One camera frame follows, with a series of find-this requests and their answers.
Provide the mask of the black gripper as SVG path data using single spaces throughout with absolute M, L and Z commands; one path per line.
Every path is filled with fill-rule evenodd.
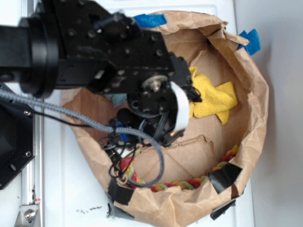
M 183 134 L 192 80 L 161 33 L 142 30 L 122 13 L 63 12 L 57 19 L 63 47 L 58 89 L 127 94 L 130 109 L 120 112 L 119 121 L 166 147 Z

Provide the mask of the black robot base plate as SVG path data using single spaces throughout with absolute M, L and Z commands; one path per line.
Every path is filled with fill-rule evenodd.
M 33 110 L 0 98 L 0 189 L 5 189 L 34 157 Z

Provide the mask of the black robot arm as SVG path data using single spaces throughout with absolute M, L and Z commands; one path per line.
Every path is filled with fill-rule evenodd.
M 42 0 L 17 27 L 0 28 L 0 79 L 47 98 L 55 89 L 126 94 L 118 119 L 169 146 L 188 125 L 192 80 L 159 32 L 91 0 Z

